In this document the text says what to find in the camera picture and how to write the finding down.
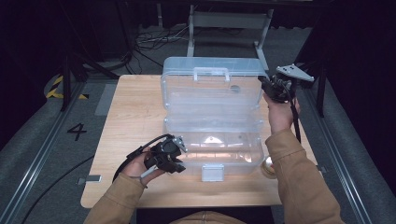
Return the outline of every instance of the gray floor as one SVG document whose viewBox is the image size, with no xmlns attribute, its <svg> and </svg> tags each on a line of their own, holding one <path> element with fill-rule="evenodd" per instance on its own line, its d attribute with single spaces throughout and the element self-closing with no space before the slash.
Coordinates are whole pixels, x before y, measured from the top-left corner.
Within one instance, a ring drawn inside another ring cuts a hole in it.
<svg viewBox="0 0 396 224">
<path fill-rule="evenodd" d="M 160 30 L 153 27 L 149 31 Z M 271 29 L 264 44 L 264 53 L 274 73 L 279 65 L 293 63 L 309 29 Z M 196 36 L 194 56 L 207 57 L 242 57 L 255 58 L 253 41 L 259 37 L 255 31 L 202 31 Z M 174 43 L 167 43 L 160 49 L 142 51 L 157 63 L 170 56 L 185 56 L 187 41 L 179 39 Z M 136 73 L 160 75 L 162 68 L 145 57 L 136 54 L 130 62 Z M 114 71 L 119 75 L 129 74 L 125 68 Z M 51 86 L 43 90 L 45 94 Z M 34 201 L 56 179 L 69 171 L 81 161 L 88 159 L 95 153 L 103 126 L 106 121 L 114 87 L 117 84 L 100 74 L 92 74 L 81 93 L 89 94 L 89 99 L 76 100 L 69 108 L 69 113 L 60 113 L 62 99 L 50 98 L 48 102 L 35 113 L 20 129 L 13 139 L 0 152 L 0 211 L 4 211 L 8 202 L 21 183 L 25 172 L 35 158 L 36 153 L 43 147 L 51 130 L 58 134 L 49 145 L 47 160 L 36 177 L 33 186 L 27 189 L 26 198 L 22 198 L 21 208 L 17 207 L 12 223 L 22 223 Z M 314 150 L 319 166 L 326 168 L 323 174 L 329 188 L 342 207 L 342 218 L 346 223 L 359 223 L 354 206 L 346 194 L 345 183 L 337 174 L 331 157 L 330 147 L 336 147 L 344 158 L 356 191 L 361 196 L 364 208 L 373 223 L 396 223 L 396 202 L 385 181 L 375 169 L 364 145 L 356 134 L 343 108 L 339 105 L 331 84 L 327 83 L 325 94 L 325 118 L 318 119 L 316 110 L 312 108 L 312 98 L 316 87 L 311 90 L 298 90 L 298 97 L 302 106 L 301 121 L 304 130 Z M 56 120 L 64 122 L 60 127 L 53 127 Z M 76 141 L 74 133 L 67 131 L 78 124 L 83 124 L 83 133 Z M 329 131 L 331 138 L 323 131 Z M 87 161 L 76 170 L 66 175 L 54 185 L 35 206 L 27 218 L 26 223 L 82 223 L 89 210 L 81 207 L 79 201 L 84 189 L 76 182 L 85 177 L 92 161 Z M 276 223 L 283 223 L 283 209 L 273 206 Z"/>
</svg>

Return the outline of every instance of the tan sleeve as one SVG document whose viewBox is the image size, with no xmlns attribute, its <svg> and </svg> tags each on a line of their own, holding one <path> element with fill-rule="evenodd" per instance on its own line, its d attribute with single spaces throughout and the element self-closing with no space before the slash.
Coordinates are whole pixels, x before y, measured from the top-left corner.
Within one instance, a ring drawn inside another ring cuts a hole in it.
<svg viewBox="0 0 396 224">
<path fill-rule="evenodd" d="M 266 141 L 286 223 L 344 223 L 340 205 L 290 129 Z"/>
<path fill-rule="evenodd" d="M 119 174 L 84 223 L 129 223 L 143 190 L 139 179 Z"/>
</svg>

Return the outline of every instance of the number 4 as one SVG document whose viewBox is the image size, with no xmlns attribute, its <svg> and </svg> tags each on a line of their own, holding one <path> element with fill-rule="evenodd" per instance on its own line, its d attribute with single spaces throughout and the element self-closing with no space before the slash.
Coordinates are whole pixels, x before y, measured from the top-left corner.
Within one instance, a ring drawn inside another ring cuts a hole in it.
<svg viewBox="0 0 396 224">
<path fill-rule="evenodd" d="M 84 127 L 84 124 L 79 123 L 78 125 L 74 126 L 73 128 L 67 130 L 67 132 L 68 132 L 68 133 L 76 133 L 77 136 L 76 136 L 75 141 L 78 141 L 79 135 L 80 135 L 81 133 L 86 133 L 86 132 L 87 132 L 87 131 L 83 131 L 83 130 L 82 130 L 83 127 Z"/>
</svg>

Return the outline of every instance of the person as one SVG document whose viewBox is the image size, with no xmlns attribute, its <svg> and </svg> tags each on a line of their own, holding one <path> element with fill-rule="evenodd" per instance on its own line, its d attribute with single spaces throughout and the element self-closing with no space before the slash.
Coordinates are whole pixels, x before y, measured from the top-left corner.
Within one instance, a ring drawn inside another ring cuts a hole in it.
<svg viewBox="0 0 396 224">
<path fill-rule="evenodd" d="M 343 223 L 338 202 L 290 129 L 293 121 L 290 104 L 275 103 L 265 94 L 263 97 L 268 103 L 271 126 L 271 136 L 265 144 L 276 172 L 285 223 Z M 300 113 L 297 98 L 294 98 L 294 102 Z M 163 171 L 156 170 L 143 178 L 139 177 L 147 170 L 144 165 L 145 154 L 131 161 L 122 170 L 92 208 L 84 223 L 129 223 L 145 186 L 163 174 Z M 203 221 L 244 223 L 214 212 L 206 212 L 204 216 L 203 213 L 192 214 L 172 223 L 204 223 Z"/>
</svg>

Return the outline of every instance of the clear plastic storage box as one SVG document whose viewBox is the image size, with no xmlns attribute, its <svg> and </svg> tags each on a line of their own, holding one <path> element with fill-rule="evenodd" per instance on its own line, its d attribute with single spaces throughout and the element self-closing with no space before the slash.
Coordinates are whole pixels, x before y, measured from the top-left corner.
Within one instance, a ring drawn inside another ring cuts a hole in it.
<svg viewBox="0 0 396 224">
<path fill-rule="evenodd" d="M 181 135 L 185 175 L 221 181 L 251 173 L 263 160 L 258 59 L 171 57 L 162 75 L 164 132 Z"/>
</svg>

